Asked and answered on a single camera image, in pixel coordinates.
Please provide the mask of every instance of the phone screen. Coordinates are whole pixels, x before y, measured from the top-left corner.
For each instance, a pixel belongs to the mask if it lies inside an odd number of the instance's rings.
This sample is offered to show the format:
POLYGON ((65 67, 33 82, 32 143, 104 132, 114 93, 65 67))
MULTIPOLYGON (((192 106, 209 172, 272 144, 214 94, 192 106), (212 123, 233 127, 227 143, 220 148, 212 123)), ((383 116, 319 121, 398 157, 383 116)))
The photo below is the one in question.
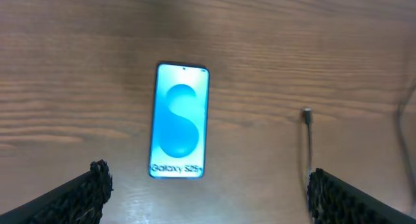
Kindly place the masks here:
POLYGON ((162 63, 157 67, 149 174, 199 178, 205 164, 209 71, 162 63))

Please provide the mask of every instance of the cable connector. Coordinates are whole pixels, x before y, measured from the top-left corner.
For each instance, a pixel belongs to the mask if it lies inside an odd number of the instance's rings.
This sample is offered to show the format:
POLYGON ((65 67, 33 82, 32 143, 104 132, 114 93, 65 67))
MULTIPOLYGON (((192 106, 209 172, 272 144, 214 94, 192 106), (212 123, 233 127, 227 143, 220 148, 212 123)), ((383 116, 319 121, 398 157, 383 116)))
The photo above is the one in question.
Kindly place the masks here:
POLYGON ((309 126, 312 123, 312 109, 304 108, 302 111, 302 117, 304 117, 305 124, 309 126))

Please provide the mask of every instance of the smartphone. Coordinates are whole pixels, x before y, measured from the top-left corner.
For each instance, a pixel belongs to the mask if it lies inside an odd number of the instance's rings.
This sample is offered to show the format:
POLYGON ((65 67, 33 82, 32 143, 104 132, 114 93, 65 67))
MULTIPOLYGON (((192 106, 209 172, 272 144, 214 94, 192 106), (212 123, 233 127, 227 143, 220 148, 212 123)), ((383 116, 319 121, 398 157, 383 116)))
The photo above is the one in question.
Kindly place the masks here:
POLYGON ((157 65, 149 174, 200 178, 204 173, 209 71, 202 65, 157 65))

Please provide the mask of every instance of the brown wooden surface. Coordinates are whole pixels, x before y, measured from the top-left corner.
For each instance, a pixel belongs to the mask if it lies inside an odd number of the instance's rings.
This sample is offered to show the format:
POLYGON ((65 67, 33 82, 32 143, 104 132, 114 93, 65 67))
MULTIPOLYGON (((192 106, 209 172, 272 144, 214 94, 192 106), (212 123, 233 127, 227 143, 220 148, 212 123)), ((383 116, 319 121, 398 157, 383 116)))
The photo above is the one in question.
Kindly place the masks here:
POLYGON ((409 212, 415 26, 416 0, 0 0, 0 213, 103 158, 102 223, 307 223, 303 106, 314 167, 409 212), (158 60, 211 70, 201 180, 147 174, 158 60))

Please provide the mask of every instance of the blue phone screen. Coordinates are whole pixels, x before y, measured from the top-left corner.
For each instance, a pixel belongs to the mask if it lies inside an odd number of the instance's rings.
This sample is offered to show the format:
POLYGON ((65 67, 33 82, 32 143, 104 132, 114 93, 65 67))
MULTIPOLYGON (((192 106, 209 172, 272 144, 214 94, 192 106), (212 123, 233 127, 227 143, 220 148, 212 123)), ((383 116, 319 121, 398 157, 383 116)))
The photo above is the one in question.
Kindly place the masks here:
POLYGON ((209 72, 160 64, 157 68, 149 174, 199 178, 205 160, 209 72))

